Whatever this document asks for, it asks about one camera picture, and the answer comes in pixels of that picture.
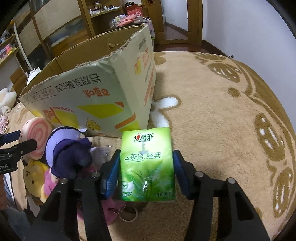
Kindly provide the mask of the pink swirl plush cushion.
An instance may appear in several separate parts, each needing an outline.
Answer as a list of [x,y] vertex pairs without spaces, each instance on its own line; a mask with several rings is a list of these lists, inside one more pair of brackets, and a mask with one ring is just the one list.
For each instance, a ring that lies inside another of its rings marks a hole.
[[20,142],[30,139],[34,139],[37,142],[36,150],[27,154],[28,158],[39,160],[43,157],[51,131],[52,127],[50,123],[43,117],[35,117],[24,124],[20,134]]

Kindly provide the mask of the small brown cardboard box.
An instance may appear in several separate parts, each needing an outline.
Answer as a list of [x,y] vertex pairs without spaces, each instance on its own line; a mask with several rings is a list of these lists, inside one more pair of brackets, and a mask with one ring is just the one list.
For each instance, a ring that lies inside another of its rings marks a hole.
[[27,76],[21,67],[19,67],[11,76],[10,80],[13,83],[13,90],[20,95],[23,89],[27,86]]

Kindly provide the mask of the white bunny plush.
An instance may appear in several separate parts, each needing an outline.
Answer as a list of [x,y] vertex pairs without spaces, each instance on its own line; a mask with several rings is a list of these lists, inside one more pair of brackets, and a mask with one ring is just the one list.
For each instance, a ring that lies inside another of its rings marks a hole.
[[15,91],[9,92],[5,87],[0,91],[0,108],[1,114],[8,117],[11,109],[15,105],[17,93]]

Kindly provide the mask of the beige patterned blanket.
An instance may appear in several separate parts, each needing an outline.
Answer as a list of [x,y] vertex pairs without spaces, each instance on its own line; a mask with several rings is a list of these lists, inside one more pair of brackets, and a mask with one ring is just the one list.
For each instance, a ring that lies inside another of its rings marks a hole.
[[295,210],[295,132],[247,65],[214,54],[159,52],[149,126],[169,126],[185,160],[235,178],[275,239]]

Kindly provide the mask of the purple-haired plush doll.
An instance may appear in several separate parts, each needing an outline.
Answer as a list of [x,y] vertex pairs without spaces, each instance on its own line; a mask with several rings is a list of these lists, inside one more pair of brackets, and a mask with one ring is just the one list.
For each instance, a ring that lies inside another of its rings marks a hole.
[[83,168],[91,165],[93,141],[81,138],[81,134],[71,126],[60,126],[51,132],[45,147],[45,158],[54,176],[73,180]]

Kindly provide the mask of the yellow plush toy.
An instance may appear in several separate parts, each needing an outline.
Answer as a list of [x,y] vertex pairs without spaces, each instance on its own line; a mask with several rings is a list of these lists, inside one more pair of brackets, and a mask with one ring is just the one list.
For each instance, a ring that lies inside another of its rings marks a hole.
[[26,187],[26,196],[39,198],[42,203],[46,202],[47,196],[44,192],[45,173],[49,167],[40,162],[29,160],[23,169],[23,180]]

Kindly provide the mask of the green tissue pack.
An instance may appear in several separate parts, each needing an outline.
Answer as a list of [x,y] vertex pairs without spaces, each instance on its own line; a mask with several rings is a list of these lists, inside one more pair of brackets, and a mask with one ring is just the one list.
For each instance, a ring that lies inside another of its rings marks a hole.
[[127,202],[168,202],[176,199],[169,127],[122,134],[118,185]]

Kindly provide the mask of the wooden door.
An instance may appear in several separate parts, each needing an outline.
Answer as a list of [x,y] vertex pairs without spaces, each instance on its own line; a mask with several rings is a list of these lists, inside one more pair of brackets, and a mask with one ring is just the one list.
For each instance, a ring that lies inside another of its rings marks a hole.
[[203,6],[201,0],[142,1],[152,20],[155,44],[202,43]]

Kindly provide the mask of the wooden toy shelf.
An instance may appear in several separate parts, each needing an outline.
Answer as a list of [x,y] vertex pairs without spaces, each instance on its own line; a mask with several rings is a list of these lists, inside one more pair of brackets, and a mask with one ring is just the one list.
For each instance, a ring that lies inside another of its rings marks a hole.
[[15,20],[12,19],[1,36],[1,67],[9,62],[15,63],[16,68],[20,67],[18,60],[19,44],[16,40]]

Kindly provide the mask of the large cardboard box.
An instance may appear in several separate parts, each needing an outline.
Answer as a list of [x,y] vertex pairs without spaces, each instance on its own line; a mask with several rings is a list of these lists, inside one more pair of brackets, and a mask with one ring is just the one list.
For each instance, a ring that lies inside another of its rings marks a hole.
[[119,138],[147,128],[155,82],[149,27],[134,25],[64,51],[33,78],[20,102],[53,126]]

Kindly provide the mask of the cluttered small table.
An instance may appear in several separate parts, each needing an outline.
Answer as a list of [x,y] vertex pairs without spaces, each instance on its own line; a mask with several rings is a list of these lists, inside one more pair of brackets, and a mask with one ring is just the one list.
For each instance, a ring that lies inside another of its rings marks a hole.
[[109,22],[110,29],[122,28],[131,25],[144,24],[149,27],[149,32],[152,40],[155,39],[154,27],[152,20],[144,16],[142,8],[144,6],[135,4],[134,2],[128,2],[125,5],[126,14],[118,15]]

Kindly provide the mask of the wooden wall cabinet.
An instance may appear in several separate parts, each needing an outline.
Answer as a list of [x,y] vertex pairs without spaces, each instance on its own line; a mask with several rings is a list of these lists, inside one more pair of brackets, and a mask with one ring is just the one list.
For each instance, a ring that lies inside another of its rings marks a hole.
[[109,30],[123,13],[122,1],[28,1],[14,21],[23,51],[34,68],[74,45]]

